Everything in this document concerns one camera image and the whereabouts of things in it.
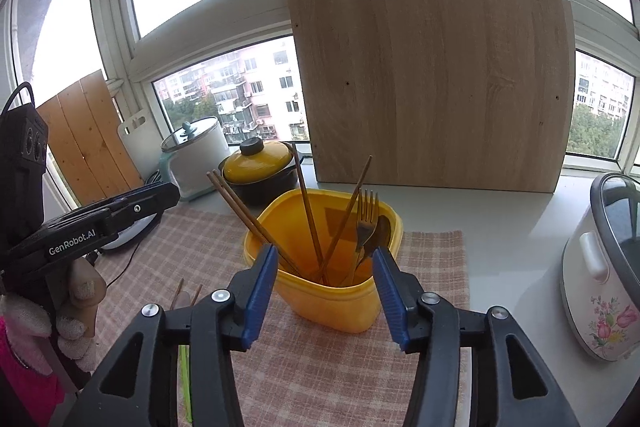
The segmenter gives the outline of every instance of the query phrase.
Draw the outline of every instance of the black clip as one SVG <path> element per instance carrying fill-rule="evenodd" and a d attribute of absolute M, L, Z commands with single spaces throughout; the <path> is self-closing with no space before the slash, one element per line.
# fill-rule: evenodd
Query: black clip
<path fill-rule="evenodd" d="M 230 352 L 246 351 L 258 338 L 277 270 L 278 251 L 266 245 L 250 269 L 194 307 L 144 306 L 96 369 L 65 427 L 176 425 L 178 344 L 191 346 L 193 424 L 244 425 Z"/>
<path fill-rule="evenodd" d="M 454 425 L 460 347 L 473 353 L 471 427 L 578 427 L 558 383 L 505 308 L 459 310 L 425 292 L 382 247 L 373 253 L 373 277 L 391 337 L 404 352 L 420 353 L 404 427 Z"/>

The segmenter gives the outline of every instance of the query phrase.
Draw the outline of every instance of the cooker handle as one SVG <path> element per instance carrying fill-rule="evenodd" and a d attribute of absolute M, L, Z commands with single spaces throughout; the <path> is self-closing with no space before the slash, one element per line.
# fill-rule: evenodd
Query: cooker handle
<path fill-rule="evenodd" d="M 600 284 L 606 283 L 609 278 L 609 263 L 600 247 L 598 236 L 593 231 L 585 232 L 580 236 L 579 242 L 589 275 Z"/>
<path fill-rule="evenodd" d="M 172 183 L 178 186 L 178 182 L 175 180 L 174 174 L 171 172 L 171 161 L 175 156 L 175 151 L 162 152 L 160 159 L 158 160 L 158 170 L 160 171 L 160 178 L 165 183 Z"/>

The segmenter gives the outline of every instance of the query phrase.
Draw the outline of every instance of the yellow container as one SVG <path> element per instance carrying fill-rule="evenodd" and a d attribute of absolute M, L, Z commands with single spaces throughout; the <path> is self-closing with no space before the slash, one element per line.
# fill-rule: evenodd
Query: yellow container
<path fill-rule="evenodd" d="M 334 190 L 309 188 L 309 202 L 314 214 L 322 252 L 326 252 L 337 232 L 350 194 Z M 339 283 L 347 274 L 356 246 L 356 208 L 335 248 L 327 267 L 331 284 Z M 389 250 L 395 258 L 402 239 L 402 220 L 388 204 L 380 201 L 380 215 L 391 223 Z M 305 207 L 300 190 L 290 190 L 278 197 L 258 217 L 265 229 L 289 253 L 300 270 L 309 275 L 318 269 Z M 244 238 L 244 260 L 251 266 L 261 243 L 251 233 Z M 334 288 L 296 277 L 282 268 L 278 270 L 275 290 L 298 315 L 318 324 L 346 333 L 368 330 L 380 313 L 380 298 L 371 274 L 371 259 L 358 268 L 354 285 Z"/>

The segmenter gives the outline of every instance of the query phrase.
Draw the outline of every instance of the blue gripper pad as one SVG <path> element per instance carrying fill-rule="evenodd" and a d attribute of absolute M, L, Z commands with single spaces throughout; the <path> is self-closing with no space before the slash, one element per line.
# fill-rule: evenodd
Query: blue gripper pad
<path fill-rule="evenodd" d="M 399 344 L 402 351 L 405 351 L 409 344 L 408 310 L 402 302 L 393 273 L 397 272 L 400 275 L 401 271 L 386 248 L 376 248 L 372 257 L 373 280 L 382 302 L 391 338 Z"/>
<path fill-rule="evenodd" d="M 278 250 L 276 247 L 267 245 L 262 248 L 251 270 L 258 270 L 258 275 L 244 309 L 244 330 L 241 335 L 244 349 L 249 349 L 260 335 L 260 329 L 271 299 L 273 283 L 278 273 Z"/>

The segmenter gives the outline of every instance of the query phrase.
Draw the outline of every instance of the apartment building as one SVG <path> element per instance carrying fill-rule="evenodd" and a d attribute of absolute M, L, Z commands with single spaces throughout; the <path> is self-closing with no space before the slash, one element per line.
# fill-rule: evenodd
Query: apartment building
<path fill-rule="evenodd" d="M 308 140 L 293 37 L 211 58 L 154 87 L 160 100 L 178 105 L 186 100 L 198 105 L 211 95 L 229 143 L 252 136 Z"/>
<path fill-rule="evenodd" d="M 602 60 L 580 52 L 575 59 L 575 103 L 593 114 L 625 118 L 633 93 L 633 77 Z"/>

